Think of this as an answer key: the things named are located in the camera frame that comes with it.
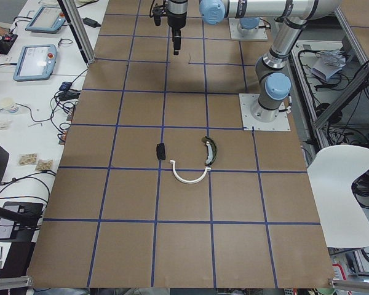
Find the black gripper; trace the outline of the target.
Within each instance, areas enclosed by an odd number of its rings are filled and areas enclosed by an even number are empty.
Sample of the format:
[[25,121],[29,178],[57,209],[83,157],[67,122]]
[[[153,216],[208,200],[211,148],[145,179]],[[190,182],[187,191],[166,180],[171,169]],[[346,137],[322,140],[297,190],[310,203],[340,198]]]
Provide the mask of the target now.
[[173,54],[177,56],[181,49],[181,29],[185,27],[185,14],[167,12],[167,23],[172,31]]

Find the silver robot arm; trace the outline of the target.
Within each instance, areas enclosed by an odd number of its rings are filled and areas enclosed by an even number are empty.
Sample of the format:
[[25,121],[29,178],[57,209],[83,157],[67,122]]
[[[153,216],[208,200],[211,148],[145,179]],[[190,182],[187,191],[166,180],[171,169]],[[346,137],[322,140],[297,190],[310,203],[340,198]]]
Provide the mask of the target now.
[[260,95],[250,108],[259,122],[273,122],[291,89],[290,79],[282,72],[286,60],[308,20],[333,12],[340,1],[200,1],[199,12],[204,22],[216,25],[225,18],[282,17],[272,46],[256,63]]

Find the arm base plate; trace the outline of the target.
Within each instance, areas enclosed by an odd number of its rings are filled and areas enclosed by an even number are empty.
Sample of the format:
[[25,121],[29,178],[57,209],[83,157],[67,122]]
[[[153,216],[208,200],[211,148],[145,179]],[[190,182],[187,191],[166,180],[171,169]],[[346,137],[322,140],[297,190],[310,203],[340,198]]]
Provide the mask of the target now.
[[267,41],[267,28],[268,24],[258,17],[229,19],[232,40]]
[[259,94],[240,93],[242,128],[245,131],[290,132],[287,107],[281,102],[279,109],[267,110],[259,105]]

